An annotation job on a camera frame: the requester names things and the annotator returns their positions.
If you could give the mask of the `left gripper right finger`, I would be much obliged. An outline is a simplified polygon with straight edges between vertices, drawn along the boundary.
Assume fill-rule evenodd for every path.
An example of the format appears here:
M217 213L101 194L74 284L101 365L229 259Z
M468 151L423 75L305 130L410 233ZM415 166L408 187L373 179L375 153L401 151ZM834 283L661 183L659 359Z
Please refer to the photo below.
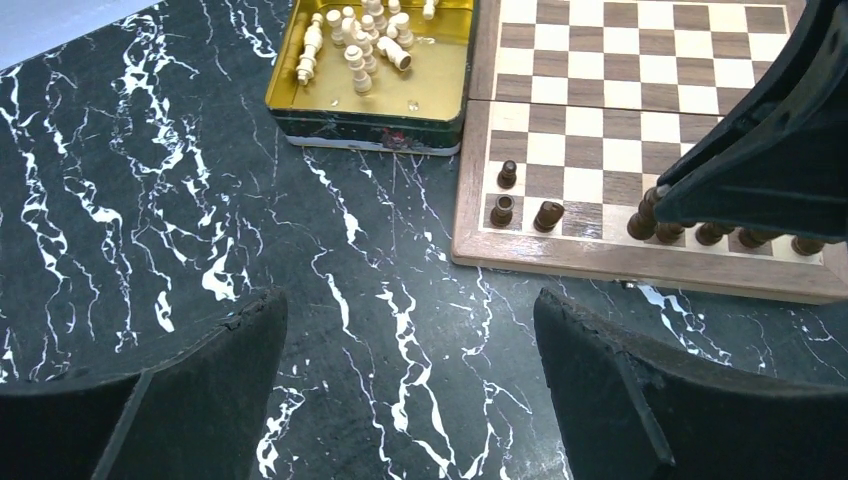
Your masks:
M538 351L577 479L843 479L847 391L734 369L543 289Z

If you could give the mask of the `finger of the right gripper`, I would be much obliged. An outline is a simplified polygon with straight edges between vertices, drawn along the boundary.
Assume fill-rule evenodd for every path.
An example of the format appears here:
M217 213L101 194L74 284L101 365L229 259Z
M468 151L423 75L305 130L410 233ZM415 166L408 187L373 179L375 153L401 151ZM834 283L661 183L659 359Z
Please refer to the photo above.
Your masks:
M808 2L761 80L657 185L661 222L846 240L846 2Z

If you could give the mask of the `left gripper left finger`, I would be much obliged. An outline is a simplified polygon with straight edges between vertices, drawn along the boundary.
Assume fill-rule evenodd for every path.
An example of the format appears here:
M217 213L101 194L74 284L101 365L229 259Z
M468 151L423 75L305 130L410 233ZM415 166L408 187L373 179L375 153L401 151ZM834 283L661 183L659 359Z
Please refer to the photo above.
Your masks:
M287 333L271 288L157 363L78 368L1 388L5 479L247 479Z

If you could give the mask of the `dark chess piece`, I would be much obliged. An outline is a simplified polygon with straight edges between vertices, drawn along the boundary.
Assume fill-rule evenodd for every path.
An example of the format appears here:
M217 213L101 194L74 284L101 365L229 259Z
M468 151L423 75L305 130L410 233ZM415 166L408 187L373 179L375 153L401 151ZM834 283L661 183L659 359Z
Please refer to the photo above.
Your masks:
M511 195L499 195L489 214L489 221L494 227L506 227L513 219L514 198Z
M737 238L739 243L748 249L760 248L772 240L782 236L781 232L754 230L747 227L739 229Z
M791 241L791 248L800 256L813 256L822 252L826 245L825 241L795 236Z
M728 224L705 222L695 232L697 242L704 246L717 244L726 235L731 234L735 227Z
M663 244L674 244L684 235L686 228L679 223L659 223L655 229L657 240Z
M545 200L541 203L533 220L533 228L541 233L551 232L564 215L561 203Z
M511 189L517 182L517 163L513 160L504 161L497 176L497 185L501 189Z

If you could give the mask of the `dark chess piece eleventh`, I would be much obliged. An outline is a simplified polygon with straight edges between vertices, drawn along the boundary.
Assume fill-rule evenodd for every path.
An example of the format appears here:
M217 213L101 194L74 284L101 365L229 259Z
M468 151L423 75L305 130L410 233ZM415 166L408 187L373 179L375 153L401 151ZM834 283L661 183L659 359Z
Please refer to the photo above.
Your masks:
M658 241L665 244L675 241L675 234L669 233L668 225L659 222L655 217L655 205L660 198L656 186L644 193L637 211L627 222L627 232L632 238L645 241L655 236Z

